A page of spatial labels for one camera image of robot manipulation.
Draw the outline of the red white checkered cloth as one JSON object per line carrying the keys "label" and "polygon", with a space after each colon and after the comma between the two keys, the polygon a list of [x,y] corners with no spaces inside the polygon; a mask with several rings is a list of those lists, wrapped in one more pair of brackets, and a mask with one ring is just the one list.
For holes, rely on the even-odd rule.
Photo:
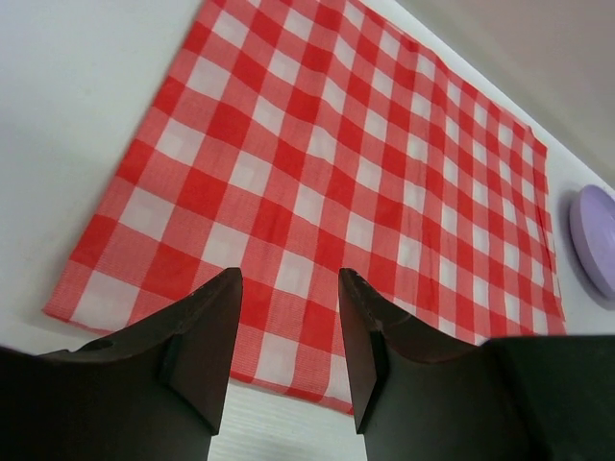
{"label": "red white checkered cloth", "polygon": [[350,413],[342,268],[470,344],[564,332],[546,163],[358,1],[208,1],[44,312],[112,332],[237,267],[232,377]]}

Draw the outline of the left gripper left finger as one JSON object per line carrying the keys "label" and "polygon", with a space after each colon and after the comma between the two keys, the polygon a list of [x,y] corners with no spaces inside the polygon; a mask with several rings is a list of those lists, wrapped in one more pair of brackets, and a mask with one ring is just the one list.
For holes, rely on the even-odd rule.
{"label": "left gripper left finger", "polygon": [[5,460],[204,460],[219,432],[242,300],[228,268],[78,350],[1,351]]}

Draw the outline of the lilac plastic plate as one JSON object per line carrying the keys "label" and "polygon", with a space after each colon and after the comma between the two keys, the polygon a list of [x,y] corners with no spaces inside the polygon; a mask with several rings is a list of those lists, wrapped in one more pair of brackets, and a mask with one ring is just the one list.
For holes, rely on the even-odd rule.
{"label": "lilac plastic plate", "polygon": [[588,278],[608,300],[614,300],[614,199],[594,184],[573,199],[569,226],[578,260]]}

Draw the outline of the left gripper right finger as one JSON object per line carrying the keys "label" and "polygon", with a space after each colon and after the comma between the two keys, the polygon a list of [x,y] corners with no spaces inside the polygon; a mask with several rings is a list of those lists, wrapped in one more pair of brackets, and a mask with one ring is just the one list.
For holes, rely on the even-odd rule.
{"label": "left gripper right finger", "polygon": [[614,339],[512,336],[474,346],[356,271],[339,303],[357,432],[371,460],[610,460]]}

